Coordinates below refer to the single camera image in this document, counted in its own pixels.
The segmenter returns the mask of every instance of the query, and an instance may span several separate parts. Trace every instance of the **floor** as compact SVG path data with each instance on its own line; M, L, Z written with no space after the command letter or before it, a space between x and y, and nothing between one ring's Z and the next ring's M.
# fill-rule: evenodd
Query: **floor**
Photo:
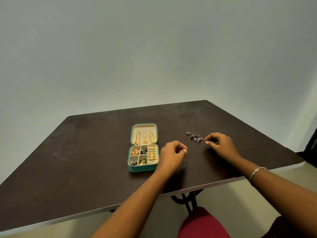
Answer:
M317 169L310 164L277 174L317 192ZM197 196L197 203L214 215L232 238L259 238L279 216L247 180L205 189ZM140 237L176 237L187 214L184 205L174 203L171 198L159 198ZM6 238L88 238L110 215L104 212Z

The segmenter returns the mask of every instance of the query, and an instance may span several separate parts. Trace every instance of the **tabletop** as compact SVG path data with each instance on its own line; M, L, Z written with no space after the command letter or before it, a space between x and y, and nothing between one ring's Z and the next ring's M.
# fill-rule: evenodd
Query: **tabletop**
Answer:
M202 141L211 132L230 136L244 158L277 169L304 160L290 149L206 100L67 117L0 185L0 235L49 225L123 203L151 172L131 173L130 134L136 123L155 123L158 146L179 140L188 147L163 194L174 195L241 177Z

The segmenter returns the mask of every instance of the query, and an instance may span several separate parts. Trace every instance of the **red clothing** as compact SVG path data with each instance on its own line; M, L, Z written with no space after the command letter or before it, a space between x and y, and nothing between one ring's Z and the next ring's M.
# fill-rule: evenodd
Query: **red clothing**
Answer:
M222 224L205 208L194 208L184 220L177 238L230 238Z

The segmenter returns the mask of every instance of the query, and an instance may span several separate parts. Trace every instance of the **hand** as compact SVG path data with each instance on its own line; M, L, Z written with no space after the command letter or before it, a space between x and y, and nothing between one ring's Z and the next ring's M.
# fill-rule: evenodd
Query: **hand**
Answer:
M221 134L221 133L211 133L204 139L205 143L213 148L216 153L223 157L225 160L240 157L236 147L233 145L233 142L230 137Z
M179 141L167 143L161 149L157 172L163 172L170 177L180 167L187 154L187 147Z

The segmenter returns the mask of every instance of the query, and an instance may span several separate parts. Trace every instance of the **teal jewelry box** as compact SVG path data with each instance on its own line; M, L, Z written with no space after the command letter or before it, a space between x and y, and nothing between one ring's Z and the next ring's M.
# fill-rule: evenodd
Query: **teal jewelry box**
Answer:
M138 123L131 131L128 167L130 172L156 170L159 162L158 129L154 123Z

